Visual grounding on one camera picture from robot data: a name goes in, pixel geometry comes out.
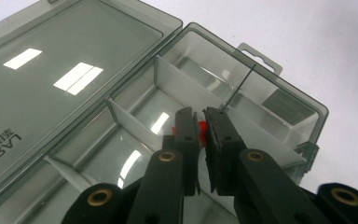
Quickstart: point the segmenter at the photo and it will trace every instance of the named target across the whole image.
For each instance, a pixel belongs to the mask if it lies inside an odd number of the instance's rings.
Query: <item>clear plastic organizer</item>
[[[84,1],[76,7],[100,12],[104,5]],[[300,181],[318,150],[316,143],[328,114],[324,105],[196,23],[179,34],[175,22],[173,28],[162,26],[157,32],[152,28],[158,24],[154,17],[146,17],[150,21],[145,25],[137,11],[115,14],[126,9],[121,3],[112,8],[113,13],[108,12],[117,21],[137,15],[131,22],[145,29],[150,43],[120,54],[119,59],[117,55],[109,59],[108,53],[101,56],[99,66],[106,67],[106,77],[85,87],[75,102],[71,95],[65,96],[72,103],[57,109],[58,119],[49,119],[45,111],[41,121],[24,127],[26,132],[37,133],[35,128],[40,136],[47,136],[49,144],[34,146],[35,150],[25,147],[18,156],[32,160],[13,163],[15,170],[5,170],[0,182],[0,223],[59,223],[87,187],[105,182],[125,188],[143,176],[150,156],[161,149],[162,136],[172,134],[175,112],[188,106],[199,120],[204,120],[202,110],[208,106],[227,111],[247,147],[266,151],[295,182]],[[131,32],[128,26],[117,26],[127,32],[124,37]],[[161,42],[160,34],[170,36],[170,41]],[[119,39],[130,44],[132,40],[123,36]],[[112,60],[124,68],[118,69]],[[56,88],[46,91],[65,103],[65,98],[54,95]],[[210,193],[204,150],[199,168],[202,193],[185,197],[184,223],[238,223],[232,198]]]

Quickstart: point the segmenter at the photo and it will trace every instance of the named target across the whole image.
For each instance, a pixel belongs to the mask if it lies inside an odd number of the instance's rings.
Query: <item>plastic storage box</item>
[[[12,18],[27,22],[0,30],[0,223],[61,222],[86,187],[125,188],[186,106],[200,120],[225,109],[297,183],[315,159],[327,109],[196,23],[124,0],[40,1]],[[204,157],[184,221],[235,223]]]

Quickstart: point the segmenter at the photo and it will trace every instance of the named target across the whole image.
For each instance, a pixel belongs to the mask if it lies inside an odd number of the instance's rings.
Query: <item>gray plastic lid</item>
[[[0,184],[182,29],[139,1],[40,1],[8,20],[27,22],[0,22]]]

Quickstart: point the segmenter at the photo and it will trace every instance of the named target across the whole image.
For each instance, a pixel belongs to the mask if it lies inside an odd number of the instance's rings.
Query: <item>white surface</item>
[[[330,110],[301,186],[315,192],[338,182],[358,189],[358,1],[144,2],[232,46],[246,42],[280,64],[281,77]]]

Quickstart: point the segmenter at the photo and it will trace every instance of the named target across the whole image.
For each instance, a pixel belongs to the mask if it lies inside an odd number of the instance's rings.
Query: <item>brass insert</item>
[[[98,189],[91,193],[87,202],[91,206],[101,206],[108,203],[112,199],[113,193],[110,189]]]
[[[171,153],[171,152],[164,152],[159,154],[158,158],[161,161],[173,161],[175,160],[175,154]]]
[[[358,196],[350,190],[335,188],[331,190],[333,197],[346,205],[358,206]]]
[[[251,151],[247,154],[248,159],[251,161],[263,161],[265,159],[264,154],[261,152]]]

